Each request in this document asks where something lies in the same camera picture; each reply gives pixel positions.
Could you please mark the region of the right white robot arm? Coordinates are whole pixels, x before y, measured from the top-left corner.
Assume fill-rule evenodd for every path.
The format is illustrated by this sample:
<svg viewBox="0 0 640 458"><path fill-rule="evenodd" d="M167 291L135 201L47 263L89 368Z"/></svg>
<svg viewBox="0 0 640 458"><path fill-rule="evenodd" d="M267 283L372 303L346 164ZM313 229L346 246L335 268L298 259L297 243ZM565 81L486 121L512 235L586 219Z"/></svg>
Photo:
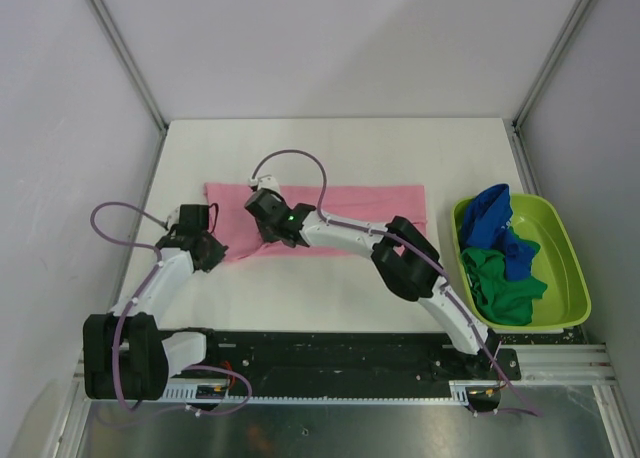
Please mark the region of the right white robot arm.
<svg viewBox="0 0 640 458"><path fill-rule="evenodd" d="M395 296L423 307L461 354L463 371L484 379L497 367L496 334L472 315L453 290L439 253L406 218L372 223L343 218L261 188L244 205L261 236L290 248L330 248L370 260Z"/></svg>

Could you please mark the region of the pink t shirt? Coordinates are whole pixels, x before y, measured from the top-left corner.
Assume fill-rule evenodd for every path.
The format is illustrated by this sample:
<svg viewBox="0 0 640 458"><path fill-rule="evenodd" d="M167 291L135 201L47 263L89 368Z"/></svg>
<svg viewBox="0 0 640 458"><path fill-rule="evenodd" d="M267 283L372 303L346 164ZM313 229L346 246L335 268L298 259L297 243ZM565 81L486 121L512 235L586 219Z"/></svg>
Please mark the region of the pink t shirt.
<svg viewBox="0 0 640 458"><path fill-rule="evenodd" d="M264 243L253 217L244 209L251 190L242 184L208 182L204 185L208 204L219 204L219 217L213 235L227 245L229 262L264 257L342 256L331 248L290 248L282 243ZM388 223L395 216L407 218L422 233L427 233L427 202L422 185L330 186L322 209L325 213L359 221Z"/></svg>

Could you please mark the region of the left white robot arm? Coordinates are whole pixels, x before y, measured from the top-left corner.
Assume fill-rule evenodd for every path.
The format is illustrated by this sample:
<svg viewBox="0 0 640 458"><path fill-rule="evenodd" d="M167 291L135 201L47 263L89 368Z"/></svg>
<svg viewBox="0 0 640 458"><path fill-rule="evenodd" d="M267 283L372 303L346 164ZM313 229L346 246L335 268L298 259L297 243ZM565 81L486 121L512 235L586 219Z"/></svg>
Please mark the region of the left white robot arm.
<svg viewBox="0 0 640 458"><path fill-rule="evenodd" d="M104 233L98 213L123 207L159 225L165 234L154 244L123 241ZM123 202L105 202L90 215L93 230L104 240L154 253L155 261L131 295L124 295L104 314L83 324L84 387L94 400L116 400L130 410L130 401L157 400L171 377L189 368L197 376L214 375L221 354L202 332L174 332L165 337L158 322L171 300L194 274L208 273L225 258L227 247L213 235L210 212L218 206L183 204L167 219Z"/></svg>

